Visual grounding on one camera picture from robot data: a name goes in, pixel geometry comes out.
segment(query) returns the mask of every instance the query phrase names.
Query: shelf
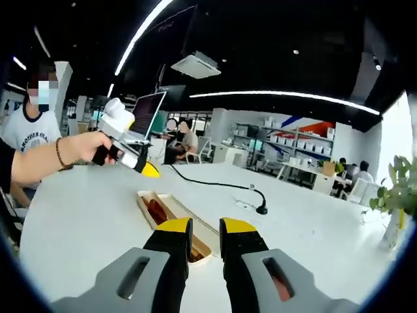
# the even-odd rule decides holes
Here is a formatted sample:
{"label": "shelf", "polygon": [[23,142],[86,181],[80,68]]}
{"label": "shelf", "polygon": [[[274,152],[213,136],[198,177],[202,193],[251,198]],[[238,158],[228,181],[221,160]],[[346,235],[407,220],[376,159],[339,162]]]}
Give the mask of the shelf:
{"label": "shelf", "polygon": [[246,139],[255,139],[252,137],[242,136],[242,135],[233,135],[233,137],[240,137],[240,138],[246,138]]}
{"label": "shelf", "polygon": [[279,145],[280,147],[294,149],[293,145],[282,145],[282,144],[276,143],[276,142],[269,142],[268,140],[263,140],[263,141],[267,142],[267,143],[270,143],[271,145]]}
{"label": "shelf", "polygon": [[298,150],[298,151],[309,152],[309,153],[313,153],[314,155],[320,155],[322,157],[331,158],[330,155],[325,155],[324,153],[318,153],[318,152],[315,152],[315,151],[310,151],[310,150],[301,149],[301,148],[295,148],[295,149]]}
{"label": "shelf", "polygon": [[247,124],[247,123],[236,123],[236,125],[242,125],[242,126],[253,126],[253,127],[258,127],[257,125],[253,125],[253,124]]}
{"label": "shelf", "polygon": [[310,137],[310,138],[314,138],[314,139],[318,139],[318,140],[324,140],[326,142],[333,142],[333,140],[331,140],[331,139],[328,139],[328,138],[325,138],[325,137],[320,137],[320,136],[314,136],[314,135],[311,135],[311,134],[306,134],[305,132],[299,132],[298,133],[298,140],[301,139],[300,136]]}
{"label": "shelf", "polygon": [[262,127],[263,129],[272,129],[272,130],[277,130],[279,132],[287,132],[288,134],[296,134],[295,131],[293,130],[285,130],[285,129],[280,129],[280,128],[274,128],[274,127]]}

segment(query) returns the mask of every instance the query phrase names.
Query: black ceiling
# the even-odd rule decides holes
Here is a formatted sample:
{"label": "black ceiling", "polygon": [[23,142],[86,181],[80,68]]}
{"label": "black ceiling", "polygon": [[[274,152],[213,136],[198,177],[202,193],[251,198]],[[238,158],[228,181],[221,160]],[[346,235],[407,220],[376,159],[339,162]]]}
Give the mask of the black ceiling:
{"label": "black ceiling", "polygon": [[[67,98],[78,95],[145,95],[162,85],[187,85],[187,94],[277,90],[353,100],[383,112],[404,89],[392,33],[373,27],[388,10],[351,1],[174,0],[136,42],[121,73],[114,71],[141,22],[158,3],[144,1],[59,1],[42,11],[36,25],[54,60],[69,61],[74,73]],[[195,80],[170,69],[183,56],[201,51],[219,64],[219,76]],[[28,32],[16,56],[43,51]],[[375,54],[382,64],[378,72]],[[24,85],[13,66],[11,82]],[[166,110],[224,107],[303,115],[340,121],[365,131],[380,117],[341,104],[277,96],[185,98]]]}

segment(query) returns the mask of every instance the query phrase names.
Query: bracelet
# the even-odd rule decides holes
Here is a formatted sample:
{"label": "bracelet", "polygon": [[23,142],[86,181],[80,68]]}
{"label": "bracelet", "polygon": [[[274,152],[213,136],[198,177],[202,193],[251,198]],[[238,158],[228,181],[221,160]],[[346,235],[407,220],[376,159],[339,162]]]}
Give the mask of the bracelet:
{"label": "bracelet", "polygon": [[57,139],[57,141],[55,142],[55,148],[56,148],[56,150],[57,150],[57,156],[58,156],[59,163],[61,163],[61,166],[62,166],[63,168],[67,168],[67,167],[71,166],[71,164],[66,165],[66,164],[63,162],[63,160],[61,159],[61,155],[59,154],[58,143],[59,143],[59,140],[61,140],[61,139],[62,139],[62,138],[58,138],[58,139]]}

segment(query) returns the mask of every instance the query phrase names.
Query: person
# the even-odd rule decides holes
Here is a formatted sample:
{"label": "person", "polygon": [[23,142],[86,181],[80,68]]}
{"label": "person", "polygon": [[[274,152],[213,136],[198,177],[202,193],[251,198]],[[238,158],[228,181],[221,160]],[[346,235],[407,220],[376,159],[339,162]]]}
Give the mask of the person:
{"label": "person", "polygon": [[[180,154],[175,157],[177,161],[184,160],[186,158],[186,153],[197,153],[198,148],[198,137],[193,131],[191,131],[192,120],[187,119],[181,122],[179,128],[180,132],[184,134],[184,137],[182,139],[181,145],[177,148],[180,152]],[[194,157],[189,155],[188,162],[193,161]]]}
{"label": "person", "polygon": [[[344,169],[344,171],[346,171],[346,169],[347,169],[346,159],[345,158],[340,158],[339,163],[341,163],[343,165],[343,169]],[[340,177],[342,175],[343,175],[343,172],[337,174],[337,176],[340,176]],[[343,188],[345,188],[345,186],[343,184],[338,183],[337,181],[334,182],[333,189],[337,190],[335,197],[337,197],[337,198],[340,197],[340,194],[341,194],[341,191],[343,190]]]}
{"label": "person", "polygon": [[[11,147],[26,153],[29,149],[54,142],[61,137],[55,112],[58,79],[55,64],[50,59],[27,67],[27,94],[10,116],[3,130],[3,140]],[[11,193],[24,207],[28,207],[39,183],[24,186],[12,184]]]}
{"label": "person", "polygon": [[[0,187],[9,193],[11,182],[28,184],[40,181],[78,160],[90,162],[101,145],[110,149],[111,140],[102,132],[86,132],[77,136],[58,139],[55,143],[41,145],[22,153],[0,139]],[[106,164],[114,164],[109,156]],[[14,241],[20,240],[20,232],[14,226],[3,197],[0,197],[0,216],[6,231]]]}
{"label": "person", "polygon": [[[177,142],[174,147],[168,147],[165,152],[165,164],[173,164],[179,160],[184,160],[187,153],[197,153],[198,137],[192,132],[192,120],[184,119],[179,125],[179,132],[183,134],[181,142]],[[194,157],[188,155],[188,162],[193,162]]]}
{"label": "person", "polygon": [[365,181],[369,181],[370,183],[373,183],[372,175],[368,173],[369,163],[366,161],[361,161],[359,165],[360,172],[355,174],[352,178],[352,185],[355,184],[355,182],[358,180],[358,178],[362,178]]}

